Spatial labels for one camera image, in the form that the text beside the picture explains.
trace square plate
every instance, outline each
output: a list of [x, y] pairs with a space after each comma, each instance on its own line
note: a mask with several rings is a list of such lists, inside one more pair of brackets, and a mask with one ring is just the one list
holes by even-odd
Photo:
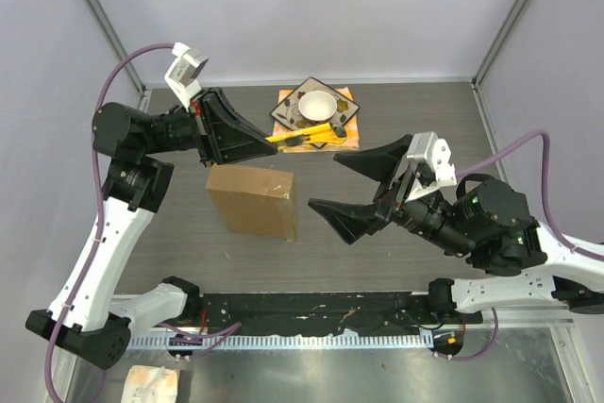
[[[315, 90], [327, 92], [331, 94], [334, 98], [336, 98], [336, 101], [338, 103], [338, 109], [329, 121], [345, 125], [359, 111], [359, 105], [353, 100], [344, 96], [343, 94], [339, 93], [328, 85], [324, 84], [320, 80], [315, 79], [314, 77], [309, 77], [304, 82], [302, 82], [296, 89], [294, 89], [294, 91], [289, 96], [287, 96], [283, 101], [277, 104], [277, 107], [274, 108], [271, 112], [271, 117], [273, 117], [285, 127], [291, 129], [292, 131], [312, 126], [311, 124], [307, 123], [302, 117], [302, 114], [298, 109], [298, 101], [306, 93], [313, 92]], [[314, 143], [313, 145], [317, 148], [322, 148], [323, 146], [325, 146], [324, 143]]]

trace brown cardboard box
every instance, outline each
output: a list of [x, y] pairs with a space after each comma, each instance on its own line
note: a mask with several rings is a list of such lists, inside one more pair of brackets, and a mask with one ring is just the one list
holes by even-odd
[[214, 165], [206, 189], [229, 230], [295, 239], [294, 174], [243, 165]]

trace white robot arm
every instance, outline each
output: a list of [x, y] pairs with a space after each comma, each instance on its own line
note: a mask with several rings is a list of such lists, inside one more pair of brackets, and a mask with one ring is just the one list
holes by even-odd
[[[604, 245], [565, 237], [529, 214], [526, 197], [492, 176], [460, 181], [451, 204], [440, 189], [455, 186], [450, 150], [434, 132], [404, 136], [377, 149], [338, 153], [334, 160], [379, 182], [371, 205], [311, 199], [347, 243], [395, 223], [441, 247], [446, 255], [498, 277], [430, 282], [422, 310], [435, 323], [451, 313], [501, 306], [566, 303], [570, 311], [604, 312]], [[479, 183], [466, 192], [468, 181]]]
[[239, 116], [221, 89], [202, 89], [196, 80], [207, 59], [177, 43], [165, 79], [182, 106], [148, 115], [107, 103], [92, 119], [93, 148], [111, 157], [103, 184], [104, 225], [94, 260], [98, 217], [69, 279], [48, 310], [32, 311], [25, 326], [50, 339], [79, 279], [81, 285], [59, 328], [57, 345], [102, 369], [124, 354], [131, 337], [176, 319], [185, 323], [200, 312], [196, 285], [167, 277], [153, 291], [127, 302], [111, 303], [126, 262], [166, 194], [174, 166], [148, 155], [196, 149], [204, 164], [228, 163], [274, 155], [277, 145]]

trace yellow handle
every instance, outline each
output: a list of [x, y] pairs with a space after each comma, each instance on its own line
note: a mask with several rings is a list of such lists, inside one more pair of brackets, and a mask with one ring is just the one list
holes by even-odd
[[346, 130], [343, 126], [323, 123], [318, 126], [305, 127], [285, 134], [267, 137], [271, 143], [277, 143], [279, 150], [306, 143], [344, 143]]

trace dark work surface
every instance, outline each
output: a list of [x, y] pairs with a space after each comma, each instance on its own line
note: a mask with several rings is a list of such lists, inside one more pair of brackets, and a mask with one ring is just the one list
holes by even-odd
[[[279, 87], [227, 88], [233, 107], [271, 133]], [[361, 105], [361, 149], [430, 131], [445, 138], [463, 168], [491, 151], [469, 83], [352, 85]], [[155, 90], [150, 112], [176, 99]], [[159, 213], [135, 247], [118, 292], [139, 294], [175, 275], [204, 292], [342, 292], [425, 290], [436, 277], [479, 277], [462, 260], [389, 226], [349, 246], [307, 206], [310, 197], [369, 203], [377, 185], [332, 160], [333, 153], [278, 154], [245, 165], [294, 172], [298, 239], [286, 242], [227, 231], [205, 191], [208, 170], [196, 152], [159, 155], [176, 165]]]

